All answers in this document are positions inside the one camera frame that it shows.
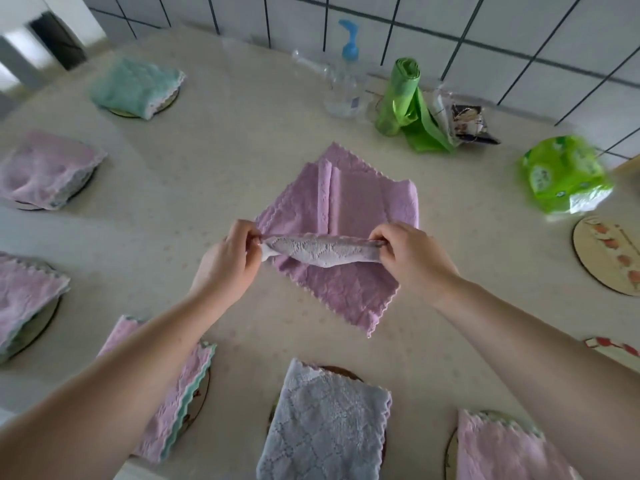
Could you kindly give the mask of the pink microfibre cloth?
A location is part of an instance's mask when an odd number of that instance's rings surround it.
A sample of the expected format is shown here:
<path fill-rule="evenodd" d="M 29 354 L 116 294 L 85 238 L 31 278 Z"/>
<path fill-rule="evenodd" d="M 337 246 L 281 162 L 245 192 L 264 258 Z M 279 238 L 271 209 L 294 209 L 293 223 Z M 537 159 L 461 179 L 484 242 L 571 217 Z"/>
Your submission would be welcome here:
<path fill-rule="evenodd" d="M 367 239 L 375 227 L 394 221 L 418 227 L 414 183 L 392 180 L 332 143 L 257 217 L 257 227 L 263 236 L 312 233 Z M 381 264 L 322 268 L 285 256 L 267 262 L 368 337 L 399 289 Z"/>

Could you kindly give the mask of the black and white snack packet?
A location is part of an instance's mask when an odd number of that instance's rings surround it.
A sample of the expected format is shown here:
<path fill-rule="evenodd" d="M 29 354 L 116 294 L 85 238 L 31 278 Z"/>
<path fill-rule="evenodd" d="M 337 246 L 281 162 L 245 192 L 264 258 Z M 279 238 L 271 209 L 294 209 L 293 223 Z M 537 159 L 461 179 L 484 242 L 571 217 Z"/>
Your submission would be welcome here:
<path fill-rule="evenodd" d="M 501 140 L 489 132 L 482 106 L 452 104 L 451 111 L 453 136 L 460 142 L 488 145 L 501 144 Z"/>

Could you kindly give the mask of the person's left forearm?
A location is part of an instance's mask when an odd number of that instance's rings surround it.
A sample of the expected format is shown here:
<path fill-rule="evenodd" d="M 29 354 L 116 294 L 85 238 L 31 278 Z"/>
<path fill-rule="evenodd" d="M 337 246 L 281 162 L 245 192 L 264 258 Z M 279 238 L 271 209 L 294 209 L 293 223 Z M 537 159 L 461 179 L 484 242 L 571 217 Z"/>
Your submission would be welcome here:
<path fill-rule="evenodd" d="M 113 480 L 203 334 L 243 294 L 190 294 L 5 423 L 0 480 Z"/>

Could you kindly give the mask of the folded grey-blue cloth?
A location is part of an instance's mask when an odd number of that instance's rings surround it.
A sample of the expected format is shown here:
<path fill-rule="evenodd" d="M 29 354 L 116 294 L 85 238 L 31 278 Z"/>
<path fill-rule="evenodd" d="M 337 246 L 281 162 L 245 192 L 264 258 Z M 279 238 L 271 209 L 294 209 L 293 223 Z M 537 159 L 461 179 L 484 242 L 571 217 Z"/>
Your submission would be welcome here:
<path fill-rule="evenodd" d="M 380 480 L 392 395 L 293 358 L 256 480 Z"/>

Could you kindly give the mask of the green tissue pack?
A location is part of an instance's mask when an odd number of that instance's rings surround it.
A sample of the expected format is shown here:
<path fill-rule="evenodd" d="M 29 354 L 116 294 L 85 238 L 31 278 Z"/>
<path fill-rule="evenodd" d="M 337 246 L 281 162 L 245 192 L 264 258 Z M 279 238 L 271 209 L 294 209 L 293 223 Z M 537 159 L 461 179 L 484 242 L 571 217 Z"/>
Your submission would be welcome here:
<path fill-rule="evenodd" d="M 520 168 L 534 201 L 548 216 L 592 211 L 614 190 L 595 147 L 582 136 L 544 139 L 524 153 Z"/>

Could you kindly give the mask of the clear bottle with blue pump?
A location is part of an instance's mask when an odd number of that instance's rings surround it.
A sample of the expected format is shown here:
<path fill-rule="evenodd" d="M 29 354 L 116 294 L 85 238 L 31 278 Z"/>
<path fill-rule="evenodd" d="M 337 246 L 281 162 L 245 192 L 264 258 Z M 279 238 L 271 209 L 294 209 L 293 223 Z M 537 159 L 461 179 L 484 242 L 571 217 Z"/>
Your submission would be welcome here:
<path fill-rule="evenodd" d="M 361 112 L 365 92 L 366 73 L 360 63 L 359 27 L 342 18 L 339 24 L 348 33 L 340 58 L 326 67 L 324 108 L 337 118 L 356 118 Z"/>

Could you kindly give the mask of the person's left hand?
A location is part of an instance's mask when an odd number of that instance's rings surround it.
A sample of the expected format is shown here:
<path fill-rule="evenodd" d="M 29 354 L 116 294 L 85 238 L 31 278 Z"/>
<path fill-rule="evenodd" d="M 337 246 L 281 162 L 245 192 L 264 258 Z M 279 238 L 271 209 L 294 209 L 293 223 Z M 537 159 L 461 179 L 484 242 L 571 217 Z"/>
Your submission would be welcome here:
<path fill-rule="evenodd" d="M 258 273 L 244 273 L 246 245 L 261 241 L 253 221 L 236 220 L 224 240 L 204 254 L 189 293 L 204 296 L 223 308 L 235 304 Z"/>

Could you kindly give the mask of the person's right forearm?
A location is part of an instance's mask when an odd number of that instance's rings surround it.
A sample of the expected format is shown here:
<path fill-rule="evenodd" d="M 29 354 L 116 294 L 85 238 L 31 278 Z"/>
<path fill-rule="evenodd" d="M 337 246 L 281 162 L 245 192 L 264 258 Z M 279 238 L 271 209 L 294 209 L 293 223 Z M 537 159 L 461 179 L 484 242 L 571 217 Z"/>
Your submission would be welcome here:
<path fill-rule="evenodd" d="M 433 306 L 584 480 L 640 480 L 640 374 L 453 276 Z"/>

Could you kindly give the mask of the folded mint green cloth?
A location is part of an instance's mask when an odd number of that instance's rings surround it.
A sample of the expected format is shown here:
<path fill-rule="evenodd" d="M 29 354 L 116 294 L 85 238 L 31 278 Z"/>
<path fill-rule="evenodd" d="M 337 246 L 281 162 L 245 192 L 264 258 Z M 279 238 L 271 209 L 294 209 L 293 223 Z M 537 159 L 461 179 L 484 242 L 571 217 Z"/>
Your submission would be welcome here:
<path fill-rule="evenodd" d="M 89 96 L 92 103 L 107 110 L 106 103 L 122 89 L 141 86 L 172 91 L 181 88 L 185 80 L 186 74 L 179 69 L 121 58 L 92 83 Z"/>

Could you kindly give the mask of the black appliance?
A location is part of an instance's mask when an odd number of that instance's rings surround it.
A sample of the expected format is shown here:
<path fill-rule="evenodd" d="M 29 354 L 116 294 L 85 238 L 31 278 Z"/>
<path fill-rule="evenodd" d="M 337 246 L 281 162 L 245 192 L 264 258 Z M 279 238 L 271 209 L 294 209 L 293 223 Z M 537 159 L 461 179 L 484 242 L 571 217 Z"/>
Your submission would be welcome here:
<path fill-rule="evenodd" d="M 72 35 L 66 23 L 52 12 L 47 11 L 31 21 L 29 28 L 66 71 L 73 70 L 87 61 L 81 44 Z"/>

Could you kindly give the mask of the round wooden coaster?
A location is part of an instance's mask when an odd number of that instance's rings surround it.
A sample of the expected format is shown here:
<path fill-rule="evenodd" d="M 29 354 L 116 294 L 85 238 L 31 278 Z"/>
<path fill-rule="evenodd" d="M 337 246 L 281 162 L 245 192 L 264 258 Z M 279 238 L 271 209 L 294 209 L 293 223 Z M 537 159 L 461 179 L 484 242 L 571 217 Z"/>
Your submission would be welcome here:
<path fill-rule="evenodd" d="M 494 410 L 481 410 L 473 411 L 475 415 L 484 417 L 485 419 L 493 420 L 508 420 L 510 416 L 500 411 Z M 456 480 L 457 478 L 457 465 L 458 465 L 458 427 L 455 427 L 452 434 L 449 437 L 447 446 L 444 453 L 443 462 L 443 479 L 444 480 Z"/>
<path fill-rule="evenodd" d="M 56 316 L 61 299 L 62 296 L 59 296 L 52 300 L 21 326 L 6 350 L 0 353 L 0 365 L 9 362 L 39 339 Z"/>
<path fill-rule="evenodd" d="M 592 337 L 583 341 L 589 348 L 620 363 L 640 361 L 640 351 L 628 344 L 606 337 Z"/>
<path fill-rule="evenodd" d="M 363 382 L 363 379 L 361 379 L 361 377 L 359 377 L 358 375 L 356 375 L 355 373 L 353 373 L 352 371 L 349 371 L 347 369 L 335 366 L 335 365 L 320 365 L 319 366 L 321 369 L 324 369 L 325 371 L 329 371 L 332 372 L 334 374 L 338 374 L 344 377 L 347 377 L 349 379 L 352 380 L 356 380 L 356 381 L 360 381 Z M 269 433 L 269 429 L 271 427 L 271 424 L 274 420 L 275 417 L 275 412 L 277 409 L 279 403 L 279 395 L 276 396 L 275 401 L 271 407 L 270 413 L 269 413 L 269 418 L 268 418 L 268 424 L 266 426 L 266 436 L 268 436 Z M 384 436 L 383 436 L 383 446 L 382 446 L 382 450 L 381 450 L 381 466 L 384 465 L 385 463 L 385 459 L 386 459 L 386 454 L 387 454 L 387 428 L 385 428 L 385 432 L 384 432 Z"/>
<path fill-rule="evenodd" d="M 59 210 L 64 207 L 69 200 L 73 199 L 75 195 L 82 192 L 83 189 L 90 183 L 92 177 L 94 176 L 98 167 L 94 167 L 92 169 L 82 170 L 76 173 L 71 180 L 62 187 L 51 199 L 51 201 L 46 204 L 45 207 L 39 207 L 34 203 L 28 203 L 23 201 L 11 201 L 7 199 L 0 200 L 0 203 L 5 206 L 18 209 L 18 210 L 28 210 L 28 211 L 52 211 Z"/>
<path fill-rule="evenodd" d="M 597 282 L 640 298 L 640 227 L 590 215 L 575 224 L 572 244 L 580 264 Z"/>
<path fill-rule="evenodd" d="M 179 402 L 173 423 L 172 441 L 180 438 L 201 411 L 209 391 L 211 363 L 216 345 L 200 341 L 190 355 L 180 376 Z"/>
<path fill-rule="evenodd" d="M 105 108 L 119 116 L 150 120 L 156 113 L 162 112 L 176 101 L 180 88 L 159 91 L 155 88 L 128 88 L 117 92 L 105 105 Z"/>

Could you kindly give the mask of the green bin bag roll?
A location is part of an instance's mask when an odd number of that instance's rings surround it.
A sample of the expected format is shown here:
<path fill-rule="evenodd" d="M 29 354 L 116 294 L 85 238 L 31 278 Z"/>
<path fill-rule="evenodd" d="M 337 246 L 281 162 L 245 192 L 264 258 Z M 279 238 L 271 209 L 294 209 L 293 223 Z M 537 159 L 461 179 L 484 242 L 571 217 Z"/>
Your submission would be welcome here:
<path fill-rule="evenodd" d="M 420 66 L 415 59 L 396 60 L 374 126 L 387 137 L 404 135 L 409 147 L 417 153 L 452 153 L 455 148 L 431 115 L 431 98 L 426 99 L 420 89 L 420 78 Z"/>

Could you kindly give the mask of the clear plastic bag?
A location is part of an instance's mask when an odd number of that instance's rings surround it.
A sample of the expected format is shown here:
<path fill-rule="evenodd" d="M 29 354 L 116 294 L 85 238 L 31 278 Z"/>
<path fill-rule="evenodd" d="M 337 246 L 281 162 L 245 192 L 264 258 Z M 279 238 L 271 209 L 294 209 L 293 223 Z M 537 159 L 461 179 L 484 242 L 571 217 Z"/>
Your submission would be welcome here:
<path fill-rule="evenodd" d="M 453 102 L 452 93 L 440 85 L 432 92 L 430 112 L 449 144 L 456 148 L 461 140 L 455 133 Z"/>

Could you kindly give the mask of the folded pink cloth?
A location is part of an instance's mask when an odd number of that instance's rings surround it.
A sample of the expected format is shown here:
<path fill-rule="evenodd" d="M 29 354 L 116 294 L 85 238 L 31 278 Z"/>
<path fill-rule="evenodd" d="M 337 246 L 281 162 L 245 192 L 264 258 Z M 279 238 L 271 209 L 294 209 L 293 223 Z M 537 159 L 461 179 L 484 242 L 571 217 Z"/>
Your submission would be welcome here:
<path fill-rule="evenodd" d="M 532 424 L 472 412 L 458 411 L 456 480 L 583 480 Z"/>
<path fill-rule="evenodd" d="M 31 131 L 0 159 L 0 200 L 45 207 L 76 173 L 99 167 L 107 155 L 69 137 Z"/>
<path fill-rule="evenodd" d="M 70 278 L 46 262 L 0 251 L 0 353 L 25 322 L 69 287 Z"/>

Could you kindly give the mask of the pink cloth with green edge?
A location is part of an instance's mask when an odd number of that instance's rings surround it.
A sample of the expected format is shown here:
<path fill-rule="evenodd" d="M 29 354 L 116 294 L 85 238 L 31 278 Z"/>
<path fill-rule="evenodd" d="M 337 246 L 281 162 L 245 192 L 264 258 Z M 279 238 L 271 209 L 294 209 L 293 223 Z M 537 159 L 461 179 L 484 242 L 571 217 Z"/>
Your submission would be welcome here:
<path fill-rule="evenodd" d="M 188 360 L 184 364 L 180 372 L 180 376 L 182 375 L 183 369 L 187 362 Z M 178 382 L 180 376 L 176 380 L 175 384 L 172 385 L 170 389 L 168 389 L 163 402 L 159 406 L 159 409 L 156 411 L 153 418 L 149 421 L 140 442 L 132 451 L 131 457 L 145 460 L 148 463 L 158 464 L 167 459 L 167 457 L 170 455 L 175 443 L 178 441 L 178 439 L 176 441 L 172 441 L 170 437 L 172 435 L 175 414 L 178 409 Z"/>

